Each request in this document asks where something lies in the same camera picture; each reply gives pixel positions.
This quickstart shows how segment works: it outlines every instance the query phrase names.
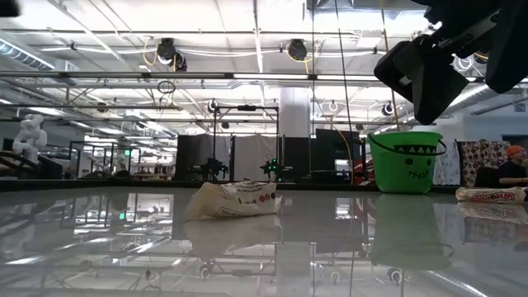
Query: person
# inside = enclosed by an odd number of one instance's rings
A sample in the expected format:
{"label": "person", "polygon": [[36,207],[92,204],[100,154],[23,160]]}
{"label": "person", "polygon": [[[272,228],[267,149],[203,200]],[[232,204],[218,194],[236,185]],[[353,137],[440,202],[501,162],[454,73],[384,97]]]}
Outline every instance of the person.
{"label": "person", "polygon": [[498,170],[498,182],[502,187],[527,186],[526,169],[522,163],[526,160],[526,151],[520,145],[512,145],[506,150],[508,160]]}

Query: bucket handle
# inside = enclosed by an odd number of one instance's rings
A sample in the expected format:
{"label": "bucket handle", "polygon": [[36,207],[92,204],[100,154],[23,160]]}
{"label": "bucket handle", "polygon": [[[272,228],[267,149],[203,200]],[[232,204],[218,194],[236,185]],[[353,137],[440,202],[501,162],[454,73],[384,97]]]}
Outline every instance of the bucket handle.
{"label": "bucket handle", "polygon": [[404,155],[411,155],[411,156],[440,156],[444,153],[447,153],[447,146],[446,144],[444,144],[441,140],[438,139],[438,142],[444,147],[444,151],[443,152],[439,152],[439,153],[410,153],[410,152],[399,152],[398,150],[394,149],[394,148],[390,148],[388,146],[385,146],[383,144],[380,144],[378,141],[374,140],[374,137],[372,137],[372,133],[369,133],[367,135],[367,137],[369,138],[370,141],[372,141],[372,143],[374,143],[375,145],[381,147],[382,149],[386,149],[390,152],[393,152],[393,153],[401,153],[401,154],[404,154]]}

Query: ceiling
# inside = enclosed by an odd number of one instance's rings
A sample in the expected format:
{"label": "ceiling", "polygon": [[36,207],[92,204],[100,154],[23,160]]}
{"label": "ceiling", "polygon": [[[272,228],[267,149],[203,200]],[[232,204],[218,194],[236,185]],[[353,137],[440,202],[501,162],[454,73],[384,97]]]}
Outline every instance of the ceiling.
{"label": "ceiling", "polygon": [[[311,1],[304,0],[79,0],[62,1],[62,5],[61,7],[54,0],[21,1],[22,16],[0,20],[0,33],[44,61],[54,63],[66,60],[79,71],[103,73],[171,72],[171,69],[158,61],[154,66],[149,65],[155,61],[153,51],[162,37],[175,39],[175,46],[185,55],[189,73],[308,72],[342,75],[344,65],[347,75],[371,76],[374,66],[387,50],[381,38],[384,24],[380,3],[375,0],[337,1],[339,21],[333,1],[317,1],[314,3],[315,9],[311,8]],[[422,16],[424,12],[425,7],[410,1],[385,2],[384,16],[389,48],[427,30],[427,20]],[[285,47],[294,38],[304,39],[309,52],[307,63],[296,63],[285,52]],[[34,70],[5,56],[0,56],[0,62],[0,70],[3,71]],[[464,74],[479,75],[477,71],[478,69],[471,68]],[[155,101],[159,106],[172,102],[182,107],[182,110],[109,109],[108,112],[101,113],[93,109],[77,109],[62,112],[76,119],[119,120],[127,117],[128,112],[129,115],[134,114],[145,120],[189,120],[188,123],[160,123],[174,134],[212,130],[211,124],[196,125],[191,122],[212,118],[207,112],[207,104],[213,98],[221,106],[279,106],[280,91],[285,86],[272,81],[182,79],[173,81],[177,90],[164,96],[153,87],[157,85],[156,80],[149,84],[137,80],[81,79],[73,87],[49,79],[15,80],[26,87],[36,87],[49,94],[45,95],[49,100],[40,98],[34,102],[39,104],[46,103],[42,100],[54,105],[94,105],[106,102],[108,105],[151,106]],[[129,83],[128,86],[135,87],[108,88],[106,83]],[[30,103],[27,98],[15,97],[10,93],[20,86],[0,86],[3,97],[9,101]],[[361,81],[349,82],[347,86],[352,121],[391,121],[390,117],[381,114],[382,106],[392,100],[391,91],[387,87]],[[66,87],[70,91],[69,99],[66,97]],[[312,118],[316,123],[318,120],[347,120],[347,109],[344,108],[347,100],[341,82],[315,82],[305,87],[313,89],[311,97],[316,99],[317,104],[314,104]],[[407,116],[412,112],[412,104],[400,95],[396,94],[395,102],[400,116]],[[224,119],[269,120],[270,116],[272,119],[276,118],[273,112],[265,115],[231,111]],[[77,122],[90,127],[78,127],[86,130],[97,129],[102,125],[100,121]],[[130,134],[141,134],[134,125],[126,121],[104,125]],[[330,125],[316,124],[316,127],[329,128]],[[338,129],[348,129],[348,125],[337,122],[333,125]],[[367,125],[366,129],[376,130],[381,126]],[[232,125],[230,129],[223,129],[227,133],[275,131],[274,123]]]}

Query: orange hat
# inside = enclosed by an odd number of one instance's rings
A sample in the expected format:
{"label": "orange hat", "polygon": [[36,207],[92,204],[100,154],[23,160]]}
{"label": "orange hat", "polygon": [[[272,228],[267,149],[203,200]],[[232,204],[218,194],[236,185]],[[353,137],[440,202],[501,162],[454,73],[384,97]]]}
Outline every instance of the orange hat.
{"label": "orange hat", "polygon": [[512,145],[511,147],[506,149],[506,155],[508,157],[513,156],[516,153],[522,152],[524,149],[520,145]]}

